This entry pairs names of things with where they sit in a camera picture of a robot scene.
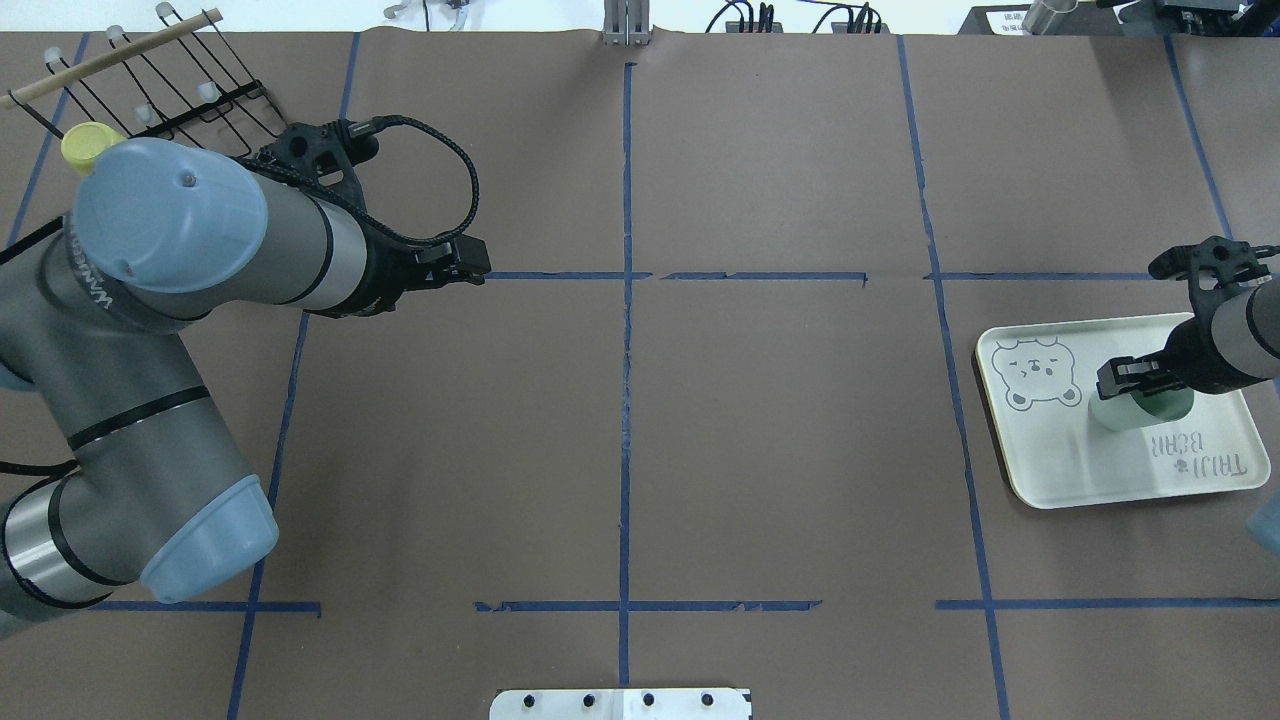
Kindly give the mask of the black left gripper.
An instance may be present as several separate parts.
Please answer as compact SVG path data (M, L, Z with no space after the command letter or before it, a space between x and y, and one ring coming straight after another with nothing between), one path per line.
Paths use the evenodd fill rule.
M411 290L439 290L453 283L484 284L492 272L486 243L472 236L457 236L421 249L404 249L357 222L367 251L365 269L355 291L340 302L340 316L375 316L396 309Z

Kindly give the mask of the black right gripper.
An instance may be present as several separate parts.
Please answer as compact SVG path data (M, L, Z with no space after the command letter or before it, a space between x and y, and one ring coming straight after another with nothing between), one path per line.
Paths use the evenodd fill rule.
M1155 396L1171 389L1171 375L1181 386L1204 395L1225 395L1240 387L1242 374L1221 357L1194 318L1170 332L1161 356L1111 357L1097 370L1098 397Z

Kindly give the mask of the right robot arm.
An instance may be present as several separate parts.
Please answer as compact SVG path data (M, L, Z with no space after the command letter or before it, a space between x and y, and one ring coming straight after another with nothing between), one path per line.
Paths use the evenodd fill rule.
M1142 420L1183 419L1194 400L1277 379L1277 282L1189 278L1190 318L1152 354L1111 357L1097 370L1091 413L1124 407Z

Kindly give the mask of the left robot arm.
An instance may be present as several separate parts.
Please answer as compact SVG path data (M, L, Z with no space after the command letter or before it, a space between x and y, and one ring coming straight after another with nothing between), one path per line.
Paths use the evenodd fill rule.
M275 547L184 328L230 302L371 316L485 281L463 229L398 240L367 215L355 165L376 151L298 126L241 159L128 138L3 264L3 384L40 393L74 461L3 505L4 637L136 583L179 603Z

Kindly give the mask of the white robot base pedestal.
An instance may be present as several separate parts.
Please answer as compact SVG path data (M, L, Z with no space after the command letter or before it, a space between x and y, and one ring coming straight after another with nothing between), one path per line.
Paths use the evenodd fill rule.
M730 687L512 689L489 719L754 719L748 689Z

